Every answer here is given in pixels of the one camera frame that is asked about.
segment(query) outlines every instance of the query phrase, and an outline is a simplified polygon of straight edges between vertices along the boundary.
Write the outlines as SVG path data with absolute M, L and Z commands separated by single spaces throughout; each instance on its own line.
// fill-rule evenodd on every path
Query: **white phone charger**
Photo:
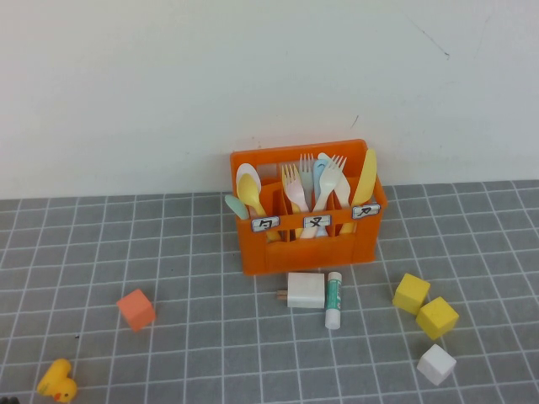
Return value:
M 277 298 L 288 307 L 323 309 L 325 303 L 324 274 L 288 273 L 288 290 L 279 290 Z

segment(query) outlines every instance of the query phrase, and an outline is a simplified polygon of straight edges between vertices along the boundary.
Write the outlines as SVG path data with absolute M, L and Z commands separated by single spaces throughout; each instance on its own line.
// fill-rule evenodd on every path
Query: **orange plastic caddy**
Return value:
M 282 241 L 268 242 L 265 231 L 253 231 L 253 219 L 242 221 L 236 217 L 243 272 L 246 275 L 274 274 L 374 261 L 376 239 L 382 222 L 382 214 L 387 206 L 387 198 L 379 178 L 376 178 L 374 194 L 369 203 L 379 204 L 380 211 L 377 215 L 366 215 L 358 220 L 352 220 L 351 208 L 340 209 L 334 193 L 328 198 L 327 210 L 293 214 L 280 180 L 279 163 L 297 162 L 301 154 L 313 154 L 315 159 L 320 152 L 325 152 L 329 156 L 345 156 L 348 159 L 344 166 L 344 175 L 350 183 L 350 200 L 352 200 L 366 151 L 367 144 L 363 140 L 353 140 L 237 151 L 230 156 L 232 187 L 236 196 L 235 177 L 237 168 L 241 164 L 248 162 L 255 168 L 261 165 L 267 165 L 266 167 L 275 165 L 273 176 L 262 177 L 260 202 L 268 217 L 279 217 L 279 225 L 272 227 L 271 230 L 278 231 Z M 331 215 L 331 224 L 326 227 L 329 236 L 296 240 L 294 229 L 303 227 L 304 218 L 320 215 Z M 357 224 L 355 232 L 339 236 L 342 224 L 347 222 Z

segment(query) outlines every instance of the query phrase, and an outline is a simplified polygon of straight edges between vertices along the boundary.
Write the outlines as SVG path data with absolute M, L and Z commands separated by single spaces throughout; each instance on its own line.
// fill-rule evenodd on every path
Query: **white glue stick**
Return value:
M 328 290 L 326 292 L 326 328 L 340 328 L 340 286 L 343 275 L 338 272 L 328 274 Z

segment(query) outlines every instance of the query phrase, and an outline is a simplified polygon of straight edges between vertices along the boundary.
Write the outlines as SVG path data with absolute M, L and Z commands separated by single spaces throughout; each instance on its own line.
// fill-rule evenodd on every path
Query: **light blue spoon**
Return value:
M 247 207 L 241 200 L 239 200 L 233 195 L 226 195 L 225 202 L 227 203 L 228 207 L 232 209 L 232 212 L 234 212 L 237 217 L 239 217 L 242 221 L 245 221 L 249 218 L 249 212 L 247 211 Z
M 327 160 L 317 160 L 314 162 L 314 166 L 312 168 L 312 180 L 314 182 L 314 203 L 317 203 L 318 196 L 320 196 L 320 176 L 323 173 L 324 168 L 328 165 Z M 316 237 L 326 237 L 328 235 L 328 232 L 326 231 L 325 227 L 320 227 L 317 230 Z

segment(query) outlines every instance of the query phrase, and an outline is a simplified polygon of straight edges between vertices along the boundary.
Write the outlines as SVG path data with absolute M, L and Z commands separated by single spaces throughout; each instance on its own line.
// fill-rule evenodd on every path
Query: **yellow plastic knife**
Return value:
M 363 169 L 361 170 L 360 181 L 357 183 L 355 189 L 354 198 L 350 204 L 350 207 L 363 205 L 367 202 L 374 190 L 374 184 L 376 182 L 376 152 L 374 149 L 367 150 L 365 154 L 365 161 L 363 162 Z M 347 234 L 353 232 L 355 229 L 355 223 L 344 223 L 339 234 Z

